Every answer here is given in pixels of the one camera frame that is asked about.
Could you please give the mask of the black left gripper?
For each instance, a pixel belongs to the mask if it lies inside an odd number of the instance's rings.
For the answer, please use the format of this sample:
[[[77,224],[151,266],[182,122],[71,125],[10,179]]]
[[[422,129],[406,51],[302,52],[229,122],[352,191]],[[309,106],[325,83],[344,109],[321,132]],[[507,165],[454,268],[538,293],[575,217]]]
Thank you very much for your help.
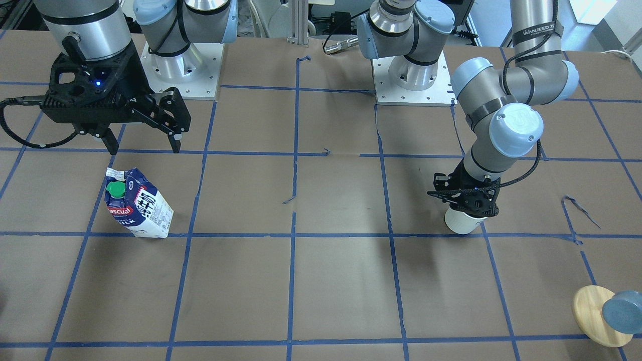
[[[474,218],[495,217],[499,213],[496,199],[501,179],[479,181],[465,170],[463,160],[456,169],[446,176],[435,173],[435,189],[427,194],[448,203],[454,211],[460,211]]]

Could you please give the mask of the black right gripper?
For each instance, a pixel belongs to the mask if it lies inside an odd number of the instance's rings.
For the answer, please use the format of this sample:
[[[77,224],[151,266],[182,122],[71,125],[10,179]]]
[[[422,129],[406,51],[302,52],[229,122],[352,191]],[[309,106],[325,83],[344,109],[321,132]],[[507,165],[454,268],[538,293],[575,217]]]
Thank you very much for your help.
[[[50,85],[40,108],[52,121],[73,124],[81,135],[100,139],[116,155],[119,142],[111,123],[142,122],[168,136],[173,153],[181,151],[191,116],[180,90],[153,93],[134,41],[119,53],[89,60],[78,41],[64,40],[64,52],[51,66]]]

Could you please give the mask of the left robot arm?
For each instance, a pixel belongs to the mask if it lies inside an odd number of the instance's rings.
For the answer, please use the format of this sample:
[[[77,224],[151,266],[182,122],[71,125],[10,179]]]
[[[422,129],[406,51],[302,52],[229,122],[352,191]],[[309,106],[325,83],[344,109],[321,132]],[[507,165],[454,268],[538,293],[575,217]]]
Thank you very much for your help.
[[[511,1],[515,54],[501,69],[477,57],[451,76],[456,100],[476,139],[450,174],[436,173],[432,197],[447,203],[447,220],[484,220],[499,213],[501,176],[536,147],[544,122],[535,105],[565,100],[578,86],[575,65],[563,60],[557,1]],[[356,19],[366,59],[394,57],[390,75],[400,87],[426,89],[455,28],[454,13],[440,1],[375,1]]]

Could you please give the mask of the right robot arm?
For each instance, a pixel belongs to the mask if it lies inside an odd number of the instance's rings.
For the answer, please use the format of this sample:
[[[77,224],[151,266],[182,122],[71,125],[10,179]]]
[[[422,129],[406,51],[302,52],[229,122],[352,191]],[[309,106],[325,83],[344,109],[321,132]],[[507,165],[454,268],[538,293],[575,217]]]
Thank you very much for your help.
[[[183,99],[213,98],[213,57],[198,44],[236,39],[236,1],[135,1],[135,19],[146,37],[139,53],[117,1],[36,1],[62,51],[38,105],[74,135],[91,135],[116,154],[112,124],[144,123],[168,136],[174,153],[190,130]]]

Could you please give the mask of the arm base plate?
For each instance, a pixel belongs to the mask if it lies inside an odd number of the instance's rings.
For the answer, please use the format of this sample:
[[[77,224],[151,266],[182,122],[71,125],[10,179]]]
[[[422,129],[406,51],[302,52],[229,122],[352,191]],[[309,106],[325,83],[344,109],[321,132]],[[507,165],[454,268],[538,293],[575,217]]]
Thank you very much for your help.
[[[413,64],[404,56],[371,62],[378,105],[449,107],[456,104],[444,53],[429,66]]]
[[[161,57],[146,43],[140,61],[154,92],[176,87],[185,100],[216,100],[224,50],[225,44],[192,43],[181,55]]]

